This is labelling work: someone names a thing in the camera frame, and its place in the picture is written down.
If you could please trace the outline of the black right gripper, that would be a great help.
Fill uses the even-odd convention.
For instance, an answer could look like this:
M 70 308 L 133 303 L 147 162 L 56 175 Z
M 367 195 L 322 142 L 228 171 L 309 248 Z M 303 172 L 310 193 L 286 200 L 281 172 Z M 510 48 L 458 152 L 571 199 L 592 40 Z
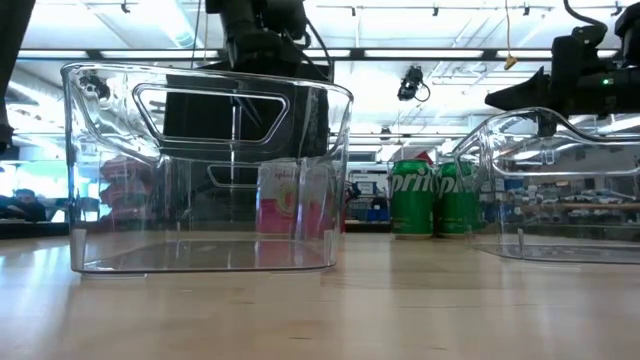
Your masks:
M 580 81 L 602 72 L 602 66 L 553 65 L 549 80 L 544 68 L 540 67 L 527 81 L 492 92 L 485 96 L 484 102 L 503 111 L 545 107 L 548 104 L 550 109 L 563 116 L 601 115 L 601 104 L 590 95 L 591 89 L 580 85 Z

